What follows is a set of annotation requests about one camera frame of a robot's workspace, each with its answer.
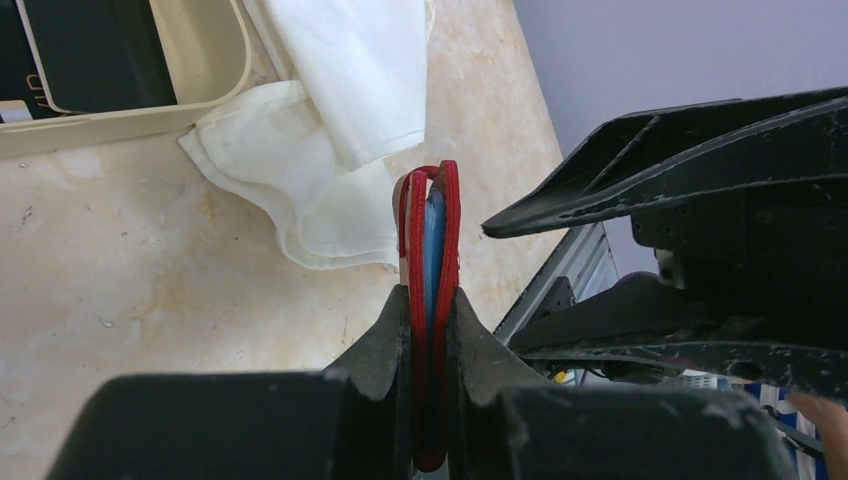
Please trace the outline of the red leather card holder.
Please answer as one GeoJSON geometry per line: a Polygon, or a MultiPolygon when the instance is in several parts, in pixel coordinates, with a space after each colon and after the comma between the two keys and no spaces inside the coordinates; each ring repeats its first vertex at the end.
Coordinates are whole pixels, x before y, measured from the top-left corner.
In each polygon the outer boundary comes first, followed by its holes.
{"type": "Polygon", "coordinates": [[[441,467],[448,448],[447,327],[459,285],[461,202],[458,165],[443,160],[403,175],[395,185],[400,283],[411,326],[412,462],[441,467]]]}

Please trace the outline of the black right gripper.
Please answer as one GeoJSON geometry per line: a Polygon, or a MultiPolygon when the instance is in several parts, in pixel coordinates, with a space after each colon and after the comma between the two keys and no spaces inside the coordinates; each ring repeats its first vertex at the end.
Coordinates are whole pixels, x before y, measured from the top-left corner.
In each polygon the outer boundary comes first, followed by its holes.
{"type": "Polygon", "coordinates": [[[699,292],[635,275],[528,324],[511,349],[846,401],[846,176],[844,87],[602,124],[535,190],[484,221],[484,233],[513,238],[635,213],[635,241],[673,253],[686,288],[699,292]]]}

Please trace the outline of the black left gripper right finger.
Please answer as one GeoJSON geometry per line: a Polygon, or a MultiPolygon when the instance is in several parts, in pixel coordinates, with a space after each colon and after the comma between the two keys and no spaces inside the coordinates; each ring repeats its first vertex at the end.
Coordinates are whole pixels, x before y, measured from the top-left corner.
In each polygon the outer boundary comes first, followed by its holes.
{"type": "Polygon", "coordinates": [[[564,387],[479,321],[457,290],[447,327],[453,479],[791,479],[775,428],[738,393],[564,387]]]}

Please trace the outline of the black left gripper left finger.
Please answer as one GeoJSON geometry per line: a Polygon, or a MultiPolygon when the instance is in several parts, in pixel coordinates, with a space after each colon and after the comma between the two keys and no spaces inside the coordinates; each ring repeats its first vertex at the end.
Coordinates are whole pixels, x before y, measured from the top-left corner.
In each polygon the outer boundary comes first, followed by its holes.
{"type": "Polygon", "coordinates": [[[409,297],[318,371],[126,375],[85,403],[52,479],[408,479],[409,297]]]}

